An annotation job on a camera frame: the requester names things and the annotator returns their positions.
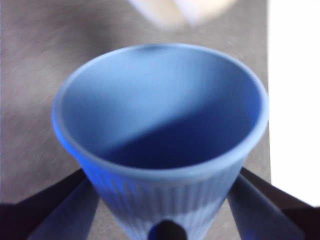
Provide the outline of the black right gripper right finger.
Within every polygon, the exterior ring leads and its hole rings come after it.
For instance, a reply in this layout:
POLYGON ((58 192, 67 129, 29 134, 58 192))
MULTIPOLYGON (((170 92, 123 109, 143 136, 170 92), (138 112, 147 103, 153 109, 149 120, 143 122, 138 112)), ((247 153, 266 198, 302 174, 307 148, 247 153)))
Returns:
POLYGON ((318 240, 320 209, 242 168, 227 196, 243 240, 318 240))

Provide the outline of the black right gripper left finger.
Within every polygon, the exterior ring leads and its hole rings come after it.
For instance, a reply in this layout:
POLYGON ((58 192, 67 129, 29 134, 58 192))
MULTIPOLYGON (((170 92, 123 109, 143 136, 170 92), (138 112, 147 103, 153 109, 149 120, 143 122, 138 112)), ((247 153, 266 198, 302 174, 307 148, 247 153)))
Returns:
POLYGON ((86 240, 100 197, 82 169, 18 203, 1 203, 2 240, 86 240))

